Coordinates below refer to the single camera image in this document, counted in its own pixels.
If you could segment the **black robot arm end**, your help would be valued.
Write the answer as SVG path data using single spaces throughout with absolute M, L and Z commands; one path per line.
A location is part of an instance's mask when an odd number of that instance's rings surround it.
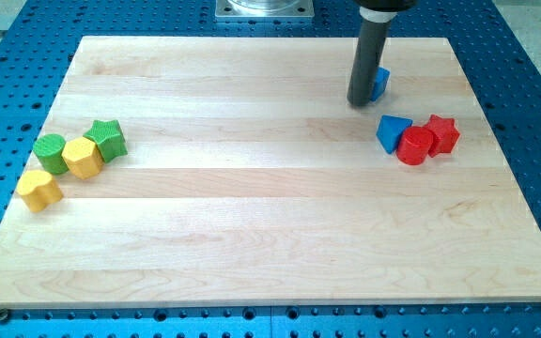
M 400 12 L 414 8 L 417 0 L 354 0 L 363 8 L 379 12 Z

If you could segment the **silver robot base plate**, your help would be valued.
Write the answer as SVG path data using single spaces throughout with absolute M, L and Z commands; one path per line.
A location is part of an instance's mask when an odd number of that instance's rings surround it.
M 220 19 L 311 19 L 313 0 L 217 0 L 215 17 Z

